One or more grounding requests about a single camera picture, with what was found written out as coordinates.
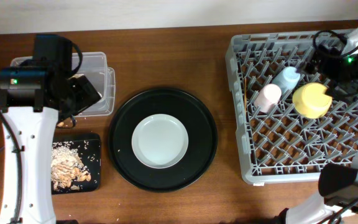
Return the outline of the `pink plastic cup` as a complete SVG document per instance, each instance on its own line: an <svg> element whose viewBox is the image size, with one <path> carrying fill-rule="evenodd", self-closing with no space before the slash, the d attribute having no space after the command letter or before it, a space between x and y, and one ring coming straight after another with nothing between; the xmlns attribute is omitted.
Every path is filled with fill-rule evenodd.
<svg viewBox="0 0 358 224"><path fill-rule="evenodd" d="M282 91L276 84L265 85L257 95L254 105L260 108L260 112L269 112L280 100Z"/></svg>

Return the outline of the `wooden chopstick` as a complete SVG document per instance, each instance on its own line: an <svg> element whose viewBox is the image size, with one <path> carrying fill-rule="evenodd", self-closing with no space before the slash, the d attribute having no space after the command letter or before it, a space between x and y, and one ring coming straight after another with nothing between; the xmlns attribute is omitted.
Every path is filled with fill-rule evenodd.
<svg viewBox="0 0 358 224"><path fill-rule="evenodd" d="M243 99L243 102L244 102L244 114L245 116L247 115L247 79L246 77L243 78L243 92L244 92L244 99Z"/></svg>

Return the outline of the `yellow plastic bowl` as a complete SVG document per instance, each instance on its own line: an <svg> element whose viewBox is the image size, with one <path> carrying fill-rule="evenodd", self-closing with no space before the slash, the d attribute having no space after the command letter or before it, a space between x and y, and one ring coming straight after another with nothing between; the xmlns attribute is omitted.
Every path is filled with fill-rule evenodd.
<svg viewBox="0 0 358 224"><path fill-rule="evenodd" d="M301 86L292 97L296 111L309 119L324 116L333 102L333 98L326 94L327 89L320 83L308 83Z"/></svg>

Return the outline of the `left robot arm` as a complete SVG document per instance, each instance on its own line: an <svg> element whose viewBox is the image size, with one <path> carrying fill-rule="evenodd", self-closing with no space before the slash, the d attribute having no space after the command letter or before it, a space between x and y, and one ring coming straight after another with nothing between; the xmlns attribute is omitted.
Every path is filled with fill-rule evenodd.
<svg viewBox="0 0 358 224"><path fill-rule="evenodd" d="M0 223L55 223L52 205L53 135L60 121L101 96L72 66L79 47L65 37L38 34L32 58L0 71L4 187Z"/></svg>

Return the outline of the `blue plastic cup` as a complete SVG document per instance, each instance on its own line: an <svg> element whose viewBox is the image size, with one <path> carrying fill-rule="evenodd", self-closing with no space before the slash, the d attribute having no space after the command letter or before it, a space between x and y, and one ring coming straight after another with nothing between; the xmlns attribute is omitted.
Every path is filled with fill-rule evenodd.
<svg viewBox="0 0 358 224"><path fill-rule="evenodd" d="M275 78L272 83L277 85L284 95L287 91L292 91L300 80L300 72L295 67L284 68Z"/></svg>

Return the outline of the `grey plate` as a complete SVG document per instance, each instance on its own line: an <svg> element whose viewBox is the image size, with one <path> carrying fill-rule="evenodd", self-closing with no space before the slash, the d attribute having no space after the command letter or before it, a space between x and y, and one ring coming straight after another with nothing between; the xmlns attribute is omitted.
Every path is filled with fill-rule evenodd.
<svg viewBox="0 0 358 224"><path fill-rule="evenodd" d="M144 118L132 133L132 150L143 165L166 169L182 160L188 150L189 137L184 124L168 114Z"/></svg>

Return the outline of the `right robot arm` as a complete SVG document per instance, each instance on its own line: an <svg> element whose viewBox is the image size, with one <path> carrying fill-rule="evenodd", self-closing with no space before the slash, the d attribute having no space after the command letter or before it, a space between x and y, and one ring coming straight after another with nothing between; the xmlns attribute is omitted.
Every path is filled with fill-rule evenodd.
<svg viewBox="0 0 358 224"><path fill-rule="evenodd" d="M335 85L358 80L358 44L336 32L332 35L344 43L341 50L314 45L312 61L319 73ZM358 152L349 167L326 165L320 173L318 192L302 204L286 208L272 223L341 223L343 216L358 214Z"/></svg>

